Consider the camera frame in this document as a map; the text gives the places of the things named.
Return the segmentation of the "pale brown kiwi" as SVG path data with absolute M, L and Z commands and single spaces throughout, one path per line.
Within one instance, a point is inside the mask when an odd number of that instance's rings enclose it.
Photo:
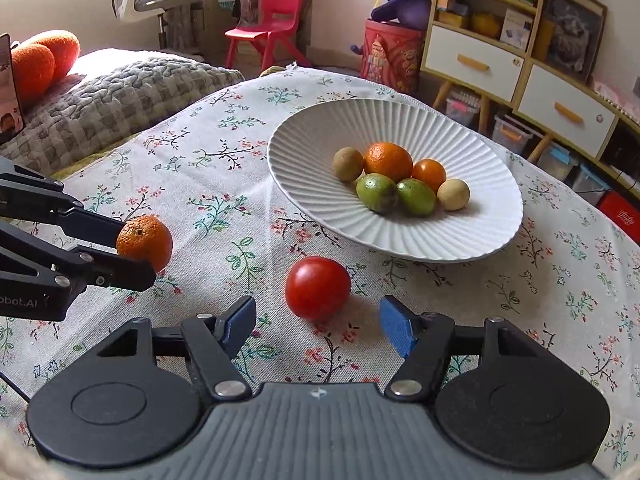
M 470 200 L 468 185 L 460 179 L 446 180 L 437 191 L 437 198 L 446 211 L 463 209 Z

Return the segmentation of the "red tomato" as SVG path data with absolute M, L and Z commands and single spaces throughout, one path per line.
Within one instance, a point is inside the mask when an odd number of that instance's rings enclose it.
M 320 322 L 344 307 L 351 290 L 352 281 L 341 263 L 312 256 L 297 261 L 288 271 L 285 301 L 299 318 Z

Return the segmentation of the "small orange in plate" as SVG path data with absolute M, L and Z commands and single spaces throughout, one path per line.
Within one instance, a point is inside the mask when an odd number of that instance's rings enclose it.
M 447 173 L 440 162 L 427 158 L 414 164 L 411 177 L 425 183 L 434 193 L 437 193 L 440 186 L 447 180 Z

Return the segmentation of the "floral tablecloth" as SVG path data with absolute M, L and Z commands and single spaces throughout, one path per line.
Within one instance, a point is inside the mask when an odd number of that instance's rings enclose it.
M 242 295 L 257 325 L 235 358 L 260 382 L 375 382 L 401 359 L 378 326 L 394 295 L 460 324 L 504 316 L 608 400 L 612 422 L 597 464 L 607 474 L 639 459 L 639 248 L 602 212 L 524 158 L 501 151 L 522 192 L 518 236 L 494 256 L 443 266 L 386 256 L 312 222 L 270 176 L 272 130 L 334 100 L 395 99 L 356 78 L 287 72 L 222 89 L 74 174 L 66 191 L 99 214 L 160 218 L 174 238 L 166 270 L 146 292 L 89 288 L 61 323 L 1 322 L 1 428 L 22 445 L 26 399 L 128 318 L 173 326 Z M 306 257 L 341 263 L 349 300 L 309 322 L 285 301 L 288 271 Z

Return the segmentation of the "red plastic chair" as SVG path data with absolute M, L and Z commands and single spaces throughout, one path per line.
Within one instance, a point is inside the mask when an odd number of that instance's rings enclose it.
M 232 68 L 238 44 L 248 42 L 262 57 L 264 72 L 273 66 L 274 50 L 280 42 L 298 65 L 311 67 L 311 62 L 294 44 L 303 0 L 260 0 L 262 20 L 258 24 L 239 25 L 224 34 L 229 40 L 226 67 Z

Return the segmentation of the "wooden shelf cabinet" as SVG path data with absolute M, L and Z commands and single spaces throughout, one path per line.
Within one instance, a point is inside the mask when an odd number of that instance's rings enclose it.
M 544 0 L 432 0 L 421 70 L 442 80 L 433 106 L 459 86 L 480 96 L 478 130 L 492 104 L 511 107 L 522 94 Z

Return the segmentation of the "white ribbed plate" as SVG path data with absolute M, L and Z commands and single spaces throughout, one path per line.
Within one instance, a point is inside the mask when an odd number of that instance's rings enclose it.
M 274 130 L 268 165 L 312 220 L 399 258 L 485 258 L 514 240 L 524 218 L 518 184 L 487 140 L 431 107 L 307 107 Z

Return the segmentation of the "left green fruit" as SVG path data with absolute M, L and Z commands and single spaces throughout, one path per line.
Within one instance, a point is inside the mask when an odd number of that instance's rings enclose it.
M 384 174 L 364 174 L 356 182 L 356 194 L 368 209 L 388 214 L 398 200 L 396 183 Z

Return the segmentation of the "right green fruit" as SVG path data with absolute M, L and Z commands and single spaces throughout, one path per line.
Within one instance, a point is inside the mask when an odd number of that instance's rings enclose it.
M 416 179 L 404 179 L 398 183 L 397 189 L 401 205 L 409 214 L 427 217 L 434 211 L 437 197 L 424 182 Z

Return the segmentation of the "red box under cabinet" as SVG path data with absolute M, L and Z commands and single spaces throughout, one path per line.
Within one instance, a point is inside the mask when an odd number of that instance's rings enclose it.
M 626 198 L 614 191 L 608 191 L 598 203 L 598 208 L 635 243 L 640 242 L 640 214 Z

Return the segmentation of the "green fruit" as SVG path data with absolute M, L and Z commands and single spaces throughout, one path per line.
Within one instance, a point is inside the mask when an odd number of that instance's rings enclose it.
M 356 182 L 356 194 L 368 209 L 388 214 L 398 200 L 396 183 L 384 174 L 364 174 Z
M 398 183 L 397 189 L 401 205 L 409 214 L 427 217 L 434 211 L 437 197 L 424 182 L 416 179 L 404 179 Z

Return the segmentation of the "orange mandarin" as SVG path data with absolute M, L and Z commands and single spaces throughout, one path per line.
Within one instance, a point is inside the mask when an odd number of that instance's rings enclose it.
M 116 252 L 123 257 L 149 263 L 155 273 L 168 265 L 172 254 L 172 235 L 154 216 L 128 221 L 116 240 Z

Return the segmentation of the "orange plush toy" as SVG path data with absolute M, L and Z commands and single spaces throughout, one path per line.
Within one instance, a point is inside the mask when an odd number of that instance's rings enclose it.
M 23 110 L 35 105 L 73 68 L 80 55 L 78 38 L 67 30 L 49 30 L 12 50 L 15 89 Z

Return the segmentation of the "grey woven cushion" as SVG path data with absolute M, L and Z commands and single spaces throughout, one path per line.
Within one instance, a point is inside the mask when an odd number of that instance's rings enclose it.
M 175 54 L 92 52 L 26 113 L 1 155 L 52 176 L 243 80 L 238 70 Z

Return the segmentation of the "purple plush toy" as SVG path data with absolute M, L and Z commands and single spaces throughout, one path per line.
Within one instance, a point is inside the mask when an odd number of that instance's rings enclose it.
M 378 23 L 396 21 L 402 27 L 424 32 L 430 20 L 431 1 L 385 0 L 375 5 L 370 19 Z

